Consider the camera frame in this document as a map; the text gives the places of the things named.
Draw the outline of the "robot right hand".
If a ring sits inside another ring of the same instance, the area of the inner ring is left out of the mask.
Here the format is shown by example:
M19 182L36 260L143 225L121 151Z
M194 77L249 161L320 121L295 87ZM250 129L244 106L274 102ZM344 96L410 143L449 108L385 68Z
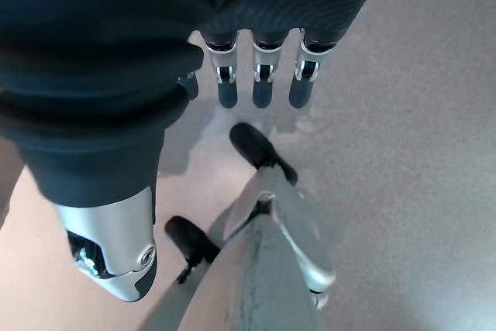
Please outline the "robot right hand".
M196 97L205 55L233 107L248 29L264 108L284 40L300 29L289 101L301 108L365 1L1 0L1 134L55 205L80 270L125 302L150 290L164 130Z

